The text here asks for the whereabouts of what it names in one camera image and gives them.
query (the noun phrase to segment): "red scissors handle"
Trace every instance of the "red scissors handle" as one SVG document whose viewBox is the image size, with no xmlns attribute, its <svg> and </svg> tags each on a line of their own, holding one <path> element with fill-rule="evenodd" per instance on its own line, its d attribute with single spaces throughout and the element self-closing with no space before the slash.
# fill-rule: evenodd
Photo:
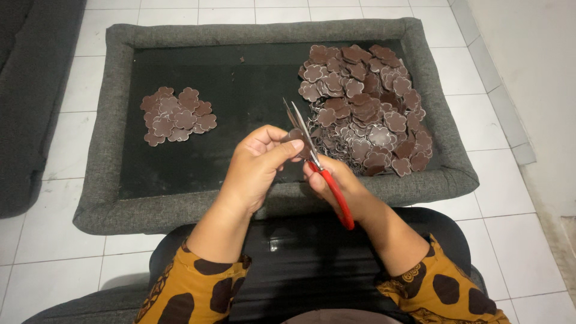
<svg viewBox="0 0 576 324">
<path fill-rule="evenodd" d="M 352 219 L 352 213 L 350 213 L 350 208 L 348 208 L 348 203 L 346 202 L 346 199 L 344 198 L 342 191 L 340 191 L 340 187 L 338 187 L 336 181 L 334 180 L 330 172 L 328 172 L 328 170 L 322 170 L 322 171 L 318 170 L 316 165 L 311 161 L 308 161 L 308 165 L 310 166 L 312 171 L 320 173 L 322 178 L 326 180 L 326 183 L 328 184 L 328 187 L 332 191 L 332 194 L 334 194 L 334 197 L 336 197 L 336 201 L 338 201 L 338 205 L 340 205 L 340 209 L 342 210 L 343 214 L 342 217 L 338 216 L 342 225 L 344 225 L 344 227 L 346 227 L 347 230 L 354 229 L 354 220 Z"/>
</svg>

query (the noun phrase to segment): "white wall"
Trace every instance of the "white wall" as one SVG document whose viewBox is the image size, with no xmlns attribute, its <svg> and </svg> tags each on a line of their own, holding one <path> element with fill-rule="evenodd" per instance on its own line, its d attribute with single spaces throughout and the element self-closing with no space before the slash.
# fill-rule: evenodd
<svg viewBox="0 0 576 324">
<path fill-rule="evenodd" d="M 468 4 L 536 154 L 521 172 L 574 300 L 576 262 L 559 217 L 576 216 L 576 1 Z"/>
</svg>

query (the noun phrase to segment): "batik shirt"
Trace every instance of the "batik shirt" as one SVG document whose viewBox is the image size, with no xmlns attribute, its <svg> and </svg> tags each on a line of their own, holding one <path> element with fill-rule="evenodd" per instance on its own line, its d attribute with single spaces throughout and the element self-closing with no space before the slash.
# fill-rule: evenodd
<svg viewBox="0 0 576 324">
<path fill-rule="evenodd" d="M 430 249 L 424 259 L 400 276 L 381 275 L 376 289 L 418 323 L 509 324 L 496 304 L 448 259 L 434 237 L 426 239 Z M 210 262 L 190 252 L 183 243 L 134 323 L 227 322 L 250 263 L 247 256 L 235 263 Z"/>
</svg>

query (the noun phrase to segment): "white tile floor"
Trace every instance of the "white tile floor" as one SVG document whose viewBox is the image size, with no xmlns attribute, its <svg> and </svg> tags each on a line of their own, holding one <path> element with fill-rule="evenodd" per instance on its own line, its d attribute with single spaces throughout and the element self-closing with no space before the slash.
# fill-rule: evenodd
<svg viewBox="0 0 576 324">
<path fill-rule="evenodd" d="M 573 323 L 576 310 L 446 0 L 88 0 L 40 197 L 26 214 L 0 220 L 0 324 L 21 323 L 99 288 L 146 281 L 148 258 L 163 237 L 105 238 L 71 223 L 96 118 L 106 27 L 334 17 L 422 19 L 481 185 L 463 197 L 417 206 L 457 221 L 490 297 L 512 323 Z"/>
</svg>

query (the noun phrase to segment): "dark pants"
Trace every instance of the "dark pants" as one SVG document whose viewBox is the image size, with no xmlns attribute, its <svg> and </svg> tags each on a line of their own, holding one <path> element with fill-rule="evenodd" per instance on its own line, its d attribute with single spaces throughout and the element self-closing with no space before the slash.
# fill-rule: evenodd
<svg viewBox="0 0 576 324">
<path fill-rule="evenodd" d="M 394 210 L 418 233 L 432 233 L 470 275 L 468 243 L 453 220 L 427 208 Z M 160 242 L 150 257 L 150 287 L 193 228 L 179 227 Z M 234 298 L 231 322 L 280 323 L 322 308 L 354 308 L 412 322 L 374 288 L 383 267 L 366 232 L 347 231 L 334 214 L 254 221 L 242 252 L 252 257 L 252 266 Z"/>
</svg>

